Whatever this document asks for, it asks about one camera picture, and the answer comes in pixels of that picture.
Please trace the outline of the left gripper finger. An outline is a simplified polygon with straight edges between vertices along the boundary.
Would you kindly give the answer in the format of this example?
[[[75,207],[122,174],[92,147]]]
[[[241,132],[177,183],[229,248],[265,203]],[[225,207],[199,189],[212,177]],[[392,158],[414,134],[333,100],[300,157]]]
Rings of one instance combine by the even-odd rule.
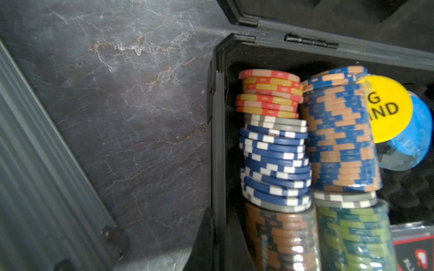
[[[183,271],[214,270],[214,234],[214,212],[212,208],[207,208]]]

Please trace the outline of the silver aluminium poker case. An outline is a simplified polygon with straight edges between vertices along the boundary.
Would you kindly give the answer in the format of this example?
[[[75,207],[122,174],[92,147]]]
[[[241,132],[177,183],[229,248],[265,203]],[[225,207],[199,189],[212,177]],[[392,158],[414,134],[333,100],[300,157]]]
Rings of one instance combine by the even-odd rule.
[[[113,271],[128,244],[1,46],[1,269]]]

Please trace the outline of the black plastic poker case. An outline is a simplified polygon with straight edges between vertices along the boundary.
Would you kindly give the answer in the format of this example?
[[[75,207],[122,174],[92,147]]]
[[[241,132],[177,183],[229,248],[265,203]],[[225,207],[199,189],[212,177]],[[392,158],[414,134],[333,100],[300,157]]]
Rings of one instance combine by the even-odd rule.
[[[246,68],[271,68],[302,78],[362,65],[390,77],[434,106],[432,1],[220,1],[230,23],[274,30],[276,37],[233,33],[214,48],[208,74],[213,269],[249,271],[254,265],[241,230],[243,156],[235,110]]]

